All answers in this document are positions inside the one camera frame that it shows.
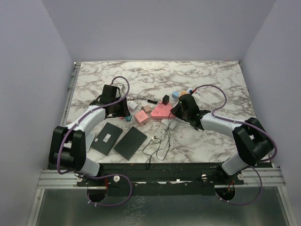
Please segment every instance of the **gray wall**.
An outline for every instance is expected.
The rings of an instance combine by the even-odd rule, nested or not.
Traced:
[[[74,61],[242,60],[275,0],[42,0]]]
[[[258,118],[279,146],[301,225],[301,1],[277,0],[241,64]]]
[[[0,225],[26,225],[73,63],[40,0],[0,2]]]

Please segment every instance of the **pink box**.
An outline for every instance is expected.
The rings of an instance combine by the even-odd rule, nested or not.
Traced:
[[[156,108],[150,113],[150,117],[152,119],[168,119],[169,116],[169,119],[174,119],[175,116],[170,112],[172,108],[173,107],[170,103],[168,103],[167,105],[158,104]]]
[[[150,118],[147,114],[142,110],[135,114],[135,120],[137,121],[138,125],[141,127],[149,122]]]

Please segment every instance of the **white label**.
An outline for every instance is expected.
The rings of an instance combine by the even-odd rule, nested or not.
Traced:
[[[111,135],[110,135],[110,134],[107,134],[107,135],[105,136],[105,138],[103,139],[103,141],[107,143],[108,140],[110,139],[110,137],[111,137]]]

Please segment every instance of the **marble tabletop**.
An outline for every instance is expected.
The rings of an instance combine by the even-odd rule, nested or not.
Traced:
[[[199,85],[214,84],[223,89],[227,95],[226,106],[217,112],[217,115],[234,119],[247,119],[255,116],[253,106],[246,88],[246,84],[237,61],[227,62],[165,62],[165,61],[116,61],[116,62],[84,62],[81,64],[71,108],[68,115],[68,123],[81,116],[90,102],[102,93],[103,85],[110,84],[115,76],[124,76],[130,83],[129,98],[147,98],[161,100],[165,94],[170,96],[171,104],[176,101],[171,98],[173,91],[181,92]],[[122,79],[116,79],[114,85],[126,86]],[[199,99],[200,109],[213,110],[223,104],[224,99],[219,90],[215,88],[202,88],[198,90],[196,97]],[[148,156],[142,153],[142,149],[150,141],[151,137],[158,135],[161,122],[150,121],[139,127],[135,122],[134,114],[141,110],[141,106],[150,105],[154,109],[156,105],[144,100],[137,100],[139,108],[130,122],[124,119],[106,119],[98,124],[93,132],[96,136],[104,125],[109,122],[123,129],[119,140],[132,127],[136,127],[148,137],[133,157],[128,161],[114,149],[108,156],[90,148],[87,157],[99,163],[145,163]],[[234,140],[225,135],[213,131],[196,131],[192,126],[179,123],[171,132],[170,150],[164,161],[159,161],[156,156],[151,162],[223,162],[234,153],[236,146]],[[161,147],[167,143],[167,136],[162,141]],[[146,153],[153,153],[158,144],[151,144],[145,149]],[[163,158],[167,148],[158,153]]]

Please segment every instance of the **white wall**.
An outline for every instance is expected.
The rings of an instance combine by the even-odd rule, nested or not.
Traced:
[[[301,225],[300,11],[300,0],[277,0],[241,66],[256,115],[279,146],[276,160]]]
[[[26,225],[73,63],[40,0],[0,2],[0,225]]]
[[[242,60],[275,0],[42,0],[74,61]]]

